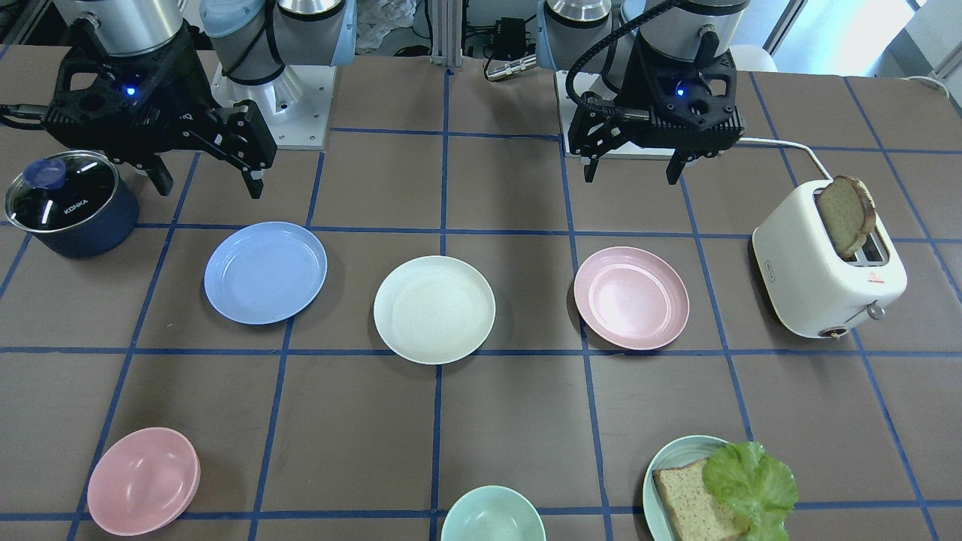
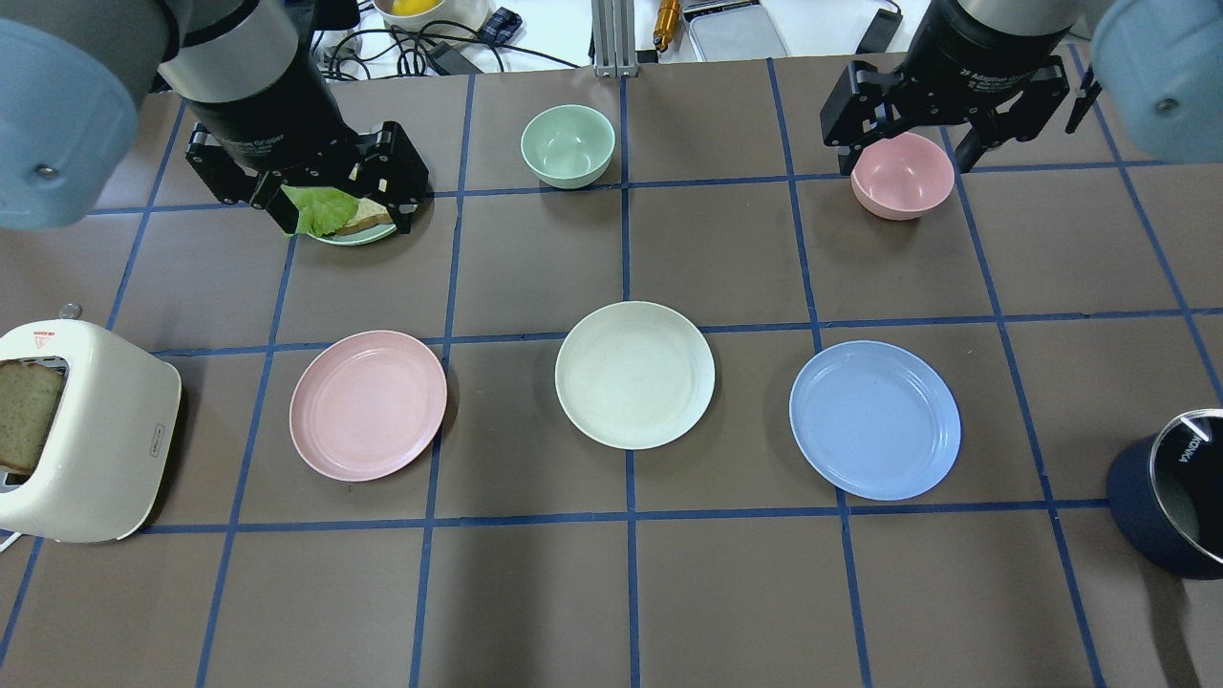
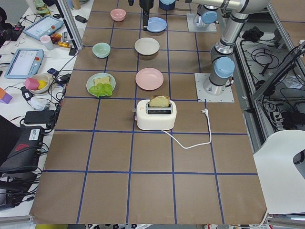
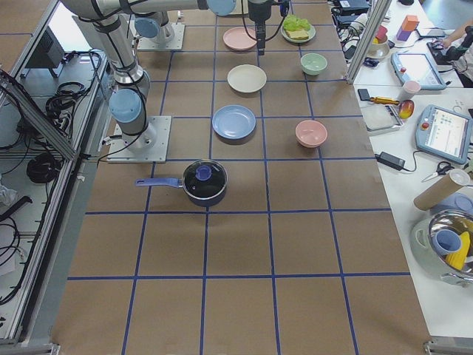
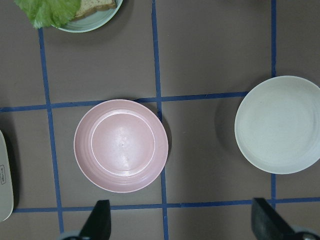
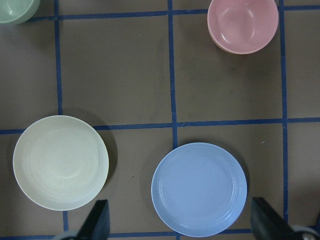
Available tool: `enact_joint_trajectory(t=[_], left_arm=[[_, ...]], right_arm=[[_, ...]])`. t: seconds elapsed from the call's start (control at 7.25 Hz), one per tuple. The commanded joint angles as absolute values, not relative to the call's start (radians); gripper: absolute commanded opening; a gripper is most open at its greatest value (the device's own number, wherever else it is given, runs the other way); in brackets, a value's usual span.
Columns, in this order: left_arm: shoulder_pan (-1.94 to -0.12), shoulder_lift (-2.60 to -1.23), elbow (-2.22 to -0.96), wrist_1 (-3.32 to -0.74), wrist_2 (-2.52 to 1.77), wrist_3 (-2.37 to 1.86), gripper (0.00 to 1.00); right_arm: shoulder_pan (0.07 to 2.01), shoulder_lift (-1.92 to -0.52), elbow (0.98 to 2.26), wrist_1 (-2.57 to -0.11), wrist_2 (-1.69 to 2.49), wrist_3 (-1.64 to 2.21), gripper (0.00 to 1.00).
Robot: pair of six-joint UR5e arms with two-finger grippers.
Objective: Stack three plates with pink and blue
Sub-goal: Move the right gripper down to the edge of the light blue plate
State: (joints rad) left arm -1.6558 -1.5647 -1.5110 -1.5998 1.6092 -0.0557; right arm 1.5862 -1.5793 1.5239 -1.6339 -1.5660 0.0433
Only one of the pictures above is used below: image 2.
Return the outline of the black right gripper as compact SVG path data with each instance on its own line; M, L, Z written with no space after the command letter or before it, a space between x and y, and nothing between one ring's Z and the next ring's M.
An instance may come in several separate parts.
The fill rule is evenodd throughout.
M929 2L894 70L855 57L830 87L819 125L839 174L918 127L969 126L954 149L959 174L1005 142L1033 141L1069 95L1055 54L1066 31L1066 1Z

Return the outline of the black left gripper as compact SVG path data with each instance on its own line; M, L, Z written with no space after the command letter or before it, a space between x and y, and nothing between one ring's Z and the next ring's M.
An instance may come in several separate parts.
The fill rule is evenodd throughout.
M300 211L283 185L379 202L402 235L428 205L429 171L404 127L388 120L379 130L351 130L311 65L289 66L254 97L187 105L197 122L183 156L205 188L223 204L265 211L289 236Z

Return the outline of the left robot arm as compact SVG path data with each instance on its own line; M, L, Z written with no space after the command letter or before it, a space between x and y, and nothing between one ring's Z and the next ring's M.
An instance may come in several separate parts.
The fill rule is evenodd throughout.
M2 227L68 226L95 208L139 136L157 79L194 114L186 156L220 204L292 233L292 193L336 189L408 232L429 174L402 126L358 134L309 35L353 28L353 1L5 1Z

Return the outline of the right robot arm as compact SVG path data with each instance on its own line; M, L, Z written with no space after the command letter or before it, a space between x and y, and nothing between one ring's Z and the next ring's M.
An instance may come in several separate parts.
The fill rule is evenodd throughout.
M1166 163L1218 163L1222 13L1218 1L1114 1L1098 17L1079 90L1057 46L1080 1L932 1L901 64L848 64L819 112L823 143L851 174L866 148L925 126L966 123L955 164L1038 137L1066 97L1074 132L1109 92L1128 136Z

